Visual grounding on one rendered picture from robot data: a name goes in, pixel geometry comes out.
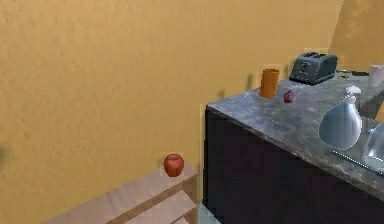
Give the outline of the red apple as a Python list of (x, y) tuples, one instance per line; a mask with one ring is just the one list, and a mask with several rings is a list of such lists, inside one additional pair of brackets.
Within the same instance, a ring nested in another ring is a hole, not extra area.
[(179, 154), (169, 154), (164, 159), (163, 167), (169, 177), (177, 177), (184, 169), (184, 159)]

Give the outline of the orange cup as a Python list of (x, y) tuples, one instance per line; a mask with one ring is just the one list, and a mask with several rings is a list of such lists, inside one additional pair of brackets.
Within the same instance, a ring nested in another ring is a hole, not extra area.
[(264, 98), (274, 98), (277, 89), (279, 70), (264, 69), (260, 86), (260, 95)]

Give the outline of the black cupboard with marble worktop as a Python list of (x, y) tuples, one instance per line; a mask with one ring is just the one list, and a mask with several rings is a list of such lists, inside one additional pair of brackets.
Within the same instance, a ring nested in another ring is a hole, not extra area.
[(250, 90), (207, 105), (203, 203), (221, 224), (384, 224), (384, 178), (331, 154), (318, 136), (323, 115), (351, 85), (362, 91), (362, 133), (348, 151), (359, 158), (384, 83), (282, 80), (272, 99)]

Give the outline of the beige shelf unit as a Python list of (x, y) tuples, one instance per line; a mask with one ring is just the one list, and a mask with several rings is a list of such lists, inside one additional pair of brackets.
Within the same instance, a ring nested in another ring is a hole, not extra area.
[(197, 174), (158, 168), (41, 224), (198, 224)]

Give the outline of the dark grey toaster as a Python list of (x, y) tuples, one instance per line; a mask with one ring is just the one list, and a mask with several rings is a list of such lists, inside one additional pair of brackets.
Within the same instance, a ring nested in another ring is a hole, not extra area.
[(338, 57), (332, 54), (307, 52), (299, 55), (289, 79), (307, 85), (317, 85), (335, 76)]

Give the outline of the steel sink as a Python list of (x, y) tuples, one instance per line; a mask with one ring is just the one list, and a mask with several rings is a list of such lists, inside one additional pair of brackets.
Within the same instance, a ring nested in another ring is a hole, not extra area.
[(360, 166), (360, 167), (362, 167), (362, 168), (364, 168), (364, 169), (366, 169), (366, 170), (368, 170), (368, 171), (370, 171), (370, 172), (373, 172), (373, 173), (375, 173), (376, 175), (378, 175), (378, 176), (384, 178), (384, 173), (383, 173), (383, 172), (380, 172), (380, 171), (378, 171), (378, 170), (375, 170), (375, 169), (373, 169), (372, 167), (370, 167), (370, 166), (368, 166), (368, 165), (366, 165), (366, 164), (364, 164), (364, 163), (362, 163), (362, 162), (356, 161), (356, 160), (354, 160), (353, 158), (349, 157), (348, 155), (346, 155), (346, 154), (344, 154), (344, 153), (341, 153), (341, 152), (338, 152), (338, 151), (331, 151), (331, 154), (333, 154), (333, 155), (335, 155), (335, 156), (338, 156), (338, 157), (340, 157), (340, 158), (342, 158), (342, 159), (344, 159), (344, 160), (346, 160), (346, 161), (349, 161), (350, 163), (353, 163), (353, 164), (355, 164), (355, 165), (358, 165), (358, 166)]

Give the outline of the clear glass vessel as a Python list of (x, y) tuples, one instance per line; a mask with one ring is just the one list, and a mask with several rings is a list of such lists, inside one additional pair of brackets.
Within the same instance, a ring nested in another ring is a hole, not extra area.
[(373, 170), (384, 173), (384, 122), (369, 131), (363, 161)]

